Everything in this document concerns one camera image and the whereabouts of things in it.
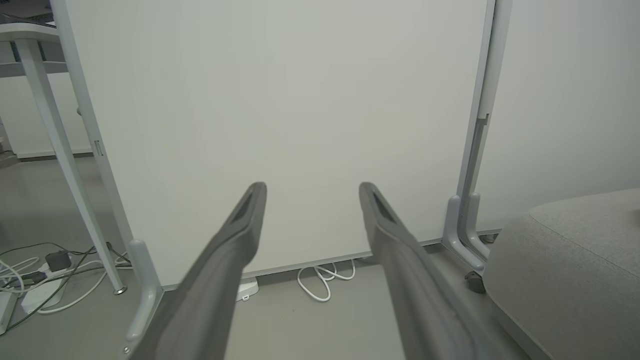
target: white panel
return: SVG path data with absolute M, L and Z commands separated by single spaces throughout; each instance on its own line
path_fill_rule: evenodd
M 49 82 L 71 149 L 74 153 L 91 152 L 82 118 L 76 112 L 76 95 L 69 74 L 49 74 Z M 0 79 L 0 118 L 19 158 L 54 154 L 26 77 Z
M 478 229 L 640 186 L 639 1 L 513 1 Z
M 69 0 L 118 191 L 162 284 L 182 279 L 253 181 L 269 195 L 247 272 L 369 250 L 362 181 L 421 240 L 441 237 L 485 7 Z

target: wall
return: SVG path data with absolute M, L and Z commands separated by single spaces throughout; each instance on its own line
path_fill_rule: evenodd
M 478 230 L 547 202 L 640 186 L 638 14 L 638 1 L 513 1 Z
M 163 285 L 254 181 L 269 195 L 246 272 L 369 250 L 362 181 L 421 240 L 442 236 L 485 1 L 67 4 L 131 230 Z
M 68 73 L 49 74 L 49 82 L 74 153 L 91 152 Z M 19 158 L 53 155 L 29 83 L 24 76 L 0 79 L 0 118 Z

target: gray fabric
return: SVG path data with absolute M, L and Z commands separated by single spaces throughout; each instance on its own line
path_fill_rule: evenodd
M 492 247 L 492 300 L 552 359 L 640 354 L 640 189 L 563 200 Z

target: white table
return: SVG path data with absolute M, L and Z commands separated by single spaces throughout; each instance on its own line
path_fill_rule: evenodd
M 104 268 L 109 276 L 109 280 L 115 289 L 114 294 L 118 295 L 123 293 L 127 287 L 120 280 L 118 272 L 113 264 L 113 260 L 109 255 L 109 249 L 98 225 L 98 221 L 95 218 L 95 213 L 87 196 L 86 189 L 80 178 L 74 155 L 71 151 L 71 146 L 63 127 L 62 120 L 60 119 L 60 113 L 56 106 L 56 101 L 53 97 L 53 91 L 49 84 L 49 78 L 47 77 L 47 70 L 51 68 L 57 68 L 53 72 L 59 72 L 61 61 L 45 61 L 42 59 L 40 53 L 40 47 L 38 42 L 59 45 L 60 38 L 58 31 L 55 28 L 47 26 L 41 26 L 38 24 L 28 23 L 13 23 L 13 24 L 0 24 L 0 45 L 6 46 L 9 41 L 14 41 L 20 56 L 20 62 L 24 69 L 24 75 L 26 75 L 35 98 L 38 111 L 42 116 L 42 122 L 49 134 L 51 144 L 53 145 L 54 152 L 62 168 L 62 172 L 65 175 L 65 179 L 71 189 L 71 194 L 74 197 L 80 215 L 84 220 L 91 240 L 96 248 L 100 260 L 104 264 Z M 12 67 L 12 70 L 16 67 L 16 62 L 5 62 L 0 64 L 0 67 Z

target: white wall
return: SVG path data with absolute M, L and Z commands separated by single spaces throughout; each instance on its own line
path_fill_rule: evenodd
M 269 194 L 247 272 L 369 250 L 362 181 L 421 240 L 441 237 L 485 7 L 68 0 L 118 191 L 162 284 L 254 181 Z
M 82 118 L 76 113 L 76 96 L 69 74 L 49 74 L 49 82 L 71 149 L 74 153 L 91 152 Z M 0 79 L 0 118 L 19 158 L 54 154 L 26 77 Z
M 640 186 L 639 1 L 514 0 L 477 180 L 478 229 Z

